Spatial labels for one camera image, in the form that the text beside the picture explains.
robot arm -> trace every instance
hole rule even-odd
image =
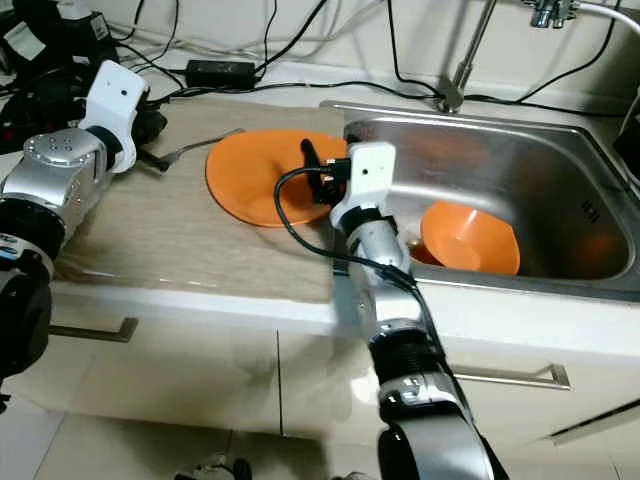
[[[349,153],[350,160],[333,163],[350,162],[348,175],[344,166],[341,174],[327,168],[329,175],[349,179],[330,218],[352,256],[349,275],[380,383],[380,416],[389,425],[378,443],[383,479],[507,479],[446,362],[395,221],[383,216],[395,148],[362,143]]]
[[[138,75],[104,62],[79,127],[27,140],[0,189],[0,385],[44,352],[53,262],[113,174],[134,164],[131,128],[147,88]]]

drawer handle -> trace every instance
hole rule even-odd
[[[129,343],[136,331],[136,328],[138,328],[138,323],[139,321],[137,318],[127,317],[122,321],[120,330],[117,332],[49,325],[49,334],[58,335],[60,337],[88,338],[90,340],[101,340],[103,342]]]
[[[571,390],[567,370],[552,363],[542,370],[530,373],[510,372],[506,370],[491,370],[476,367],[452,366],[453,373],[458,380],[471,382],[503,383],[506,385],[520,385],[523,387],[548,388],[551,390]],[[551,373],[551,378],[540,378],[541,375]]]

stainless steel sink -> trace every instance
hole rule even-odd
[[[640,302],[640,202],[587,131],[330,105],[347,116],[345,138],[396,146],[388,210],[410,245],[420,243],[422,215],[438,200],[477,207],[513,226],[517,276],[416,260],[419,281]]]

wooden cutting board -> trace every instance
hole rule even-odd
[[[340,112],[236,101],[176,101],[169,125],[146,148],[160,156],[183,145],[246,130],[295,128],[342,136]],[[56,262],[56,279],[260,298],[326,302],[331,265],[284,229],[260,228],[226,213],[204,177],[209,147],[185,153],[164,174],[140,162],[116,176],[104,198]],[[250,172],[239,172],[250,175]],[[315,244],[331,245],[328,220],[298,227]]]

faucet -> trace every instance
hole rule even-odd
[[[443,77],[441,87],[444,98],[437,104],[441,112],[456,113],[464,103],[464,89],[473,70],[473,59],[478,52],[496,2],[497,0],[486,0],[467,53],[458,65],[453,80],[447,76]],[[548,28],[549,25],[553,25],[553,28],[562,28],[566,20],[575,18],[578,2],[576,0],[522,0],[522,3],[535,9],[531,17],[532,27]]]

